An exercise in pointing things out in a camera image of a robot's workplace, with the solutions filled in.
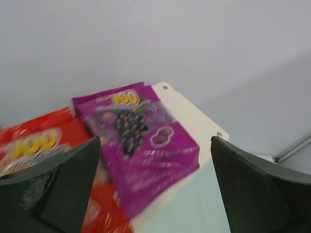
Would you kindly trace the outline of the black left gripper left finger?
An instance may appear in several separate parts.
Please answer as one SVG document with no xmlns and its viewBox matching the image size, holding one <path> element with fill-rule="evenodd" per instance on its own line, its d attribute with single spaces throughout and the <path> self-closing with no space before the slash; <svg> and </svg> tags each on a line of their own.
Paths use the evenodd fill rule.
<svg viewBox="0 0 311 233">
<path fill-rule="evenodd" d="M 79 233 L 101 154 L 99 137 L 0 178 L 2 233 Z"/>
</svg>

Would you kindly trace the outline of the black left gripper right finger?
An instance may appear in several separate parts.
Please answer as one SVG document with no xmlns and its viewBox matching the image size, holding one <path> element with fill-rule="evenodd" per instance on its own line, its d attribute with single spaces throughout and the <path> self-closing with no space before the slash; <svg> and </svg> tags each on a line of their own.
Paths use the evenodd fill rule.
<svg viewBox="0 0 311 233">
<path fill-rule="evenodd" d="M 259 158 L 219 136 L 211 156 L 233 233 L 309 233 L 311 177 Z"/>
</svg>

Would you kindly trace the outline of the red fruit candy bag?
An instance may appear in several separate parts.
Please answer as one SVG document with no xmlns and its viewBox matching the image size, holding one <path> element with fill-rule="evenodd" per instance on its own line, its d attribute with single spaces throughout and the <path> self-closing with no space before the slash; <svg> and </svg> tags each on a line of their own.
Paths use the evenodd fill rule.
<svg viewBox="0 0 311 233">
<path fill-rule="evenodd" d="M 63 108 L 0 131 L 0 175 L 39 164 L 90 138 L 80 120 Z M 83 233 L 130 233 L 129 219 L 115 198 L 115 187 L 99 161 L 82 226 Z"/>
</svg>

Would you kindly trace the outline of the purple grape candy bag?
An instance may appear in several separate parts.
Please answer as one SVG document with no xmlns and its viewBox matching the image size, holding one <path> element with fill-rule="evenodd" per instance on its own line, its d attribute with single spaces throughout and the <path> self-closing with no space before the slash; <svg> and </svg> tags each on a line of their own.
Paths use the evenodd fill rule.
<svg viewBox="0 0 311 233">
<path fill-rule="evenodd" d="M 199 145 L 143 82 L 72 99 L 101 141 L 103 161 L 126 216 L 199 168 Z"/>
</svg>

